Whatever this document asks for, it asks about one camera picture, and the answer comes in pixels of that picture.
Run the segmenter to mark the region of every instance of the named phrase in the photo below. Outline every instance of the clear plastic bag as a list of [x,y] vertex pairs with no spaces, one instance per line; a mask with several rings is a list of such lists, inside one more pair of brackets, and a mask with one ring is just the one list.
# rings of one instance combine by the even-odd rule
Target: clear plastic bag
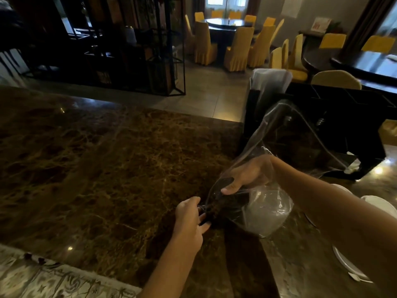
[[[316,178],[348,166],[340,156],[325,148],[292,102],[281,100],[266,112],[244,151],[212,186],[205,203],[208,219],[226,217],[244,230],[263,237],[284,223],[293,202],[273,180],[266,155],[274,155]],[[254,171],[255,178],[242,184],[236,193],[224,195],[221,189],[231,184],[233,175],[242,170]]]

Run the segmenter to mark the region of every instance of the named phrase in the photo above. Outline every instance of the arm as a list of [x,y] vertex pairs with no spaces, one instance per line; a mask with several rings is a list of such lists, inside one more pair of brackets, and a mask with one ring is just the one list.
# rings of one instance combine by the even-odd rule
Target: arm
[[140,298],[178,298],[181,295],[202,245],[202,234],[210,227],[210,223],[198,225],[205,218],[205,215],[199,216],[199,201],[199,197],[192,197],[178,205],[172,238],[139,294]]
[[315,179],[282,160],[263,155],[232,171],[236,192],[259,172],[275,180],[343,255],[390,296],[397,295],[397,220],[356,196]]

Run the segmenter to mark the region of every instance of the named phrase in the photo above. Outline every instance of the brown marble counter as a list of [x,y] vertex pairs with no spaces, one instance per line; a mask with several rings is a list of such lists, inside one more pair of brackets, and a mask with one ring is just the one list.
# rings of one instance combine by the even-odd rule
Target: brown marble counter
[[[0,87],[0,242],[143,286],[182,200],[205,197],[242,125]],[[383,174],[332,180],[397,205],[397,148]],[[269,238],[210,230],[183,297],[377,297],[352,280],[295,207]]]

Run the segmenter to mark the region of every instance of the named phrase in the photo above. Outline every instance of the hand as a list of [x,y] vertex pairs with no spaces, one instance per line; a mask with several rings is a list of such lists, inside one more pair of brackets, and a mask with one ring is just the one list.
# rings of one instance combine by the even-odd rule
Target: hand
[[204,225],[199,224],[204,220],[205,213],[199,216],[200,197],[191,197],[183,202],[180,202],[175,210],[175,226],[173,237],[178,238],[184,242],[186,248],[191,248],[197,253],[202,245],[202,234],[206,232],[211,223],[206,222]]
[[272,155],[261,155],[233,168],[228,176],[233,177],[234,181],[221,192],[225,195],[234,194],[243,185],[255,187],[270,182],[273,178],[272,157]]

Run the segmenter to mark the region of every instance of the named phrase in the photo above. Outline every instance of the tiled floor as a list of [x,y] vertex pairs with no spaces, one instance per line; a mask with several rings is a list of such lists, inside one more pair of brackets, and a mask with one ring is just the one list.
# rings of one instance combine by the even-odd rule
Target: tiled floor
[[[14,56],[18,58],[19,55],[15,52]],[[44,92],[142,105],[223,120],[242,121],[246,88],[251,74],[252,70],[250,69],[247,69],[245,73],[230,73],[223,67],[196,65],[190,60],[186,60],[187,94],[186,96],[169,97],[26,78],[24,81],[28,88]],[[183,80],[180,80],[178,87],[182,84]]]
[[1,298],[134,298],[140,288],[0,244]]

